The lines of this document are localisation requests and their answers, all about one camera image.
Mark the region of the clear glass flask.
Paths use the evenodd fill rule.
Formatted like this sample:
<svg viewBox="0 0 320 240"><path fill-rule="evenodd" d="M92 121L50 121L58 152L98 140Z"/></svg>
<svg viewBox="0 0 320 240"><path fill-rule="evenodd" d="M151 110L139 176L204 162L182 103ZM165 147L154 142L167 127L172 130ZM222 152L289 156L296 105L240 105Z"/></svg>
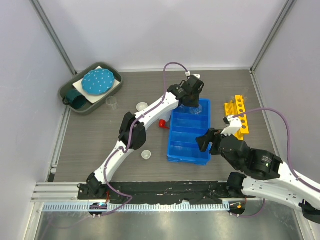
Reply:
<svg viewBox="0 0 320 240"><path fill-rule="evenodd" d="M203 111L203 107L201 104L198 105L198 107L190 107L189 112L193 115L200 115Z"/></svg>

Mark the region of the blue divided plastic bin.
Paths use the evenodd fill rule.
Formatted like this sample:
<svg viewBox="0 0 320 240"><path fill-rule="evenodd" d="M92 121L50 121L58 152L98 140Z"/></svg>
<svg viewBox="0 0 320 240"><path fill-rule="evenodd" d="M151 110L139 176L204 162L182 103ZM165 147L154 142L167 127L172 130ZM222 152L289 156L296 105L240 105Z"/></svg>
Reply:
<svg viewBox="0 0 320 240"><path fill-rule="evenodd" d="M211 101L206 98L199 100L202 105L201 114L190 114L173 110L170 119L170 129L167 146L167 160L176 163L189 163L205 166L211 155L207 149L200 152L196 138L206 134L211 126Z"/></svg>

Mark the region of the white squeeze bottle red cap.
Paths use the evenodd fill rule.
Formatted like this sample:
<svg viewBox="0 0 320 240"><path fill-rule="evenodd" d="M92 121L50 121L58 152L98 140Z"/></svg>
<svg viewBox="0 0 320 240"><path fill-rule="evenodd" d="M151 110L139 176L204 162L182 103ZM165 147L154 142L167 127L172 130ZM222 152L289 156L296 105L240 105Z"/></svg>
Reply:
<svg viewBox="0 0 320 240"><path fill-rule="evenodd" d="M167 122L170 120L172 115L172 111L164 113L160 118L159 118L159 123L158 126L162 129L169 129L167 126Z"/></svg>

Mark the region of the thin clear test tube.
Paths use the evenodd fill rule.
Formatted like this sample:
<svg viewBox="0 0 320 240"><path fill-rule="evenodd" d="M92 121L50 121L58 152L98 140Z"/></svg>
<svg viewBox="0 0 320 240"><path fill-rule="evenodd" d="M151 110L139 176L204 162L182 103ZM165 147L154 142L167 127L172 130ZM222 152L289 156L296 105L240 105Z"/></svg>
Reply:
<svg viewBox="0 0 320 240"><path fill-rule="evenodd" d="M248 91L249 91L249 87L245 87L242 91L242 100L245 103L248 100Z"/></svg>

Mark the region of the clear glass beaker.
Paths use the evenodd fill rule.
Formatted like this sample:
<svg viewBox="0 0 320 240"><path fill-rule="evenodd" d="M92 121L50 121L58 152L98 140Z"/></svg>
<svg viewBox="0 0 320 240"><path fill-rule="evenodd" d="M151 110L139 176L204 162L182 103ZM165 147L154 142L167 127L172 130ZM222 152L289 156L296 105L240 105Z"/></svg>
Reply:
<svg viewBox="0 0 320 240"><path fill-rule="evenodd" d="M118 102L117 98L114 96L110 96L106 99L105 101L106 105L112 109L112 110L117 110L118 109Z"/></svg>

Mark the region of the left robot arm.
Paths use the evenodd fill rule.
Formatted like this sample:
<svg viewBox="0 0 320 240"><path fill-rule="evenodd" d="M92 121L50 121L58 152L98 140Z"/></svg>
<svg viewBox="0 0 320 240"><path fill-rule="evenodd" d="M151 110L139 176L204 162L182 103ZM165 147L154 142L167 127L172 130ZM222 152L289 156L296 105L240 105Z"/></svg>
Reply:
<svg viewBox="0 0 320 240"><path fill-rule="evenodd" d="M200 93L204 87L199 74L192 74L182 84L171 85L165 94L153 104L135 114L127 112L122 120L118 140L104 163L87 180L89 194L100 200L107 192L107 184L113 175L134 151L140 149L147 141L147 130L156 121L169 117L173 110L199 106Z"/></svg>

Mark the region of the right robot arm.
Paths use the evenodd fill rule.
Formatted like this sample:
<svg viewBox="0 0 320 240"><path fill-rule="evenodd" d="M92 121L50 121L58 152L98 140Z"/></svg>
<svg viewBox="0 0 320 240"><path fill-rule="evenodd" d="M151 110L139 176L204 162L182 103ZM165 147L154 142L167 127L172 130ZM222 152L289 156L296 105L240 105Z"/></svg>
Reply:
<svg viewBox="0 0 320 240"><path fill-rule="evenodd" d="M225 136L214 128L197 137L196 142L201 152L208 150L211 155L220 155L234 168L225 186L230 197L263 198L299 211L311 222L320 222L316 185L304 185L280 157L251 148L234 135Z"/></svg>

